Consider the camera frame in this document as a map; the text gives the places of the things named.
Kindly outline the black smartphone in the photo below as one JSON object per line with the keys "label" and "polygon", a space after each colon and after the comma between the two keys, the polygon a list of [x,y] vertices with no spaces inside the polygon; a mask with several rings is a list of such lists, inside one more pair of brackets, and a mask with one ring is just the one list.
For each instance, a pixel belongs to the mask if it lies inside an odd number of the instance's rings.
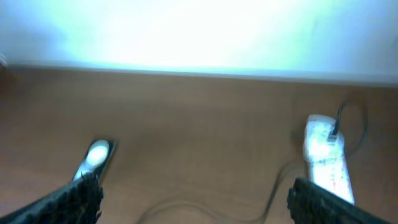
{"label": "black smartphone", "polygon": [[80,163],[72,181],[82,178],[85,174],[93,174],[98,180],[104,177],[118,146],[115,139],[94,139]]}

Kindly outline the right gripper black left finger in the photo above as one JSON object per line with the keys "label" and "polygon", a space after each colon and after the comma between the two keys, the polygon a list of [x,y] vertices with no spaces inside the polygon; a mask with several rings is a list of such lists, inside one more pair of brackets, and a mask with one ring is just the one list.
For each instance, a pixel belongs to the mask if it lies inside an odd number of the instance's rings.
{"label": "right gripper black left finger", "polygon": [[97,175],[78,180],[1,217],[1,224],[95,224],[104,197]]}

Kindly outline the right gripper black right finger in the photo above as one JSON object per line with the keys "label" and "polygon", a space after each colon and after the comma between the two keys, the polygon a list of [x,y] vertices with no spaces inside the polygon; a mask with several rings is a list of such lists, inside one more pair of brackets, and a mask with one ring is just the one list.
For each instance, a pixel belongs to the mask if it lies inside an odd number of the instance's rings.
{"label": "right gripper black right finger", "polygon": [[389,224],[303,178],[289,189],[287,208],[295,224]]}

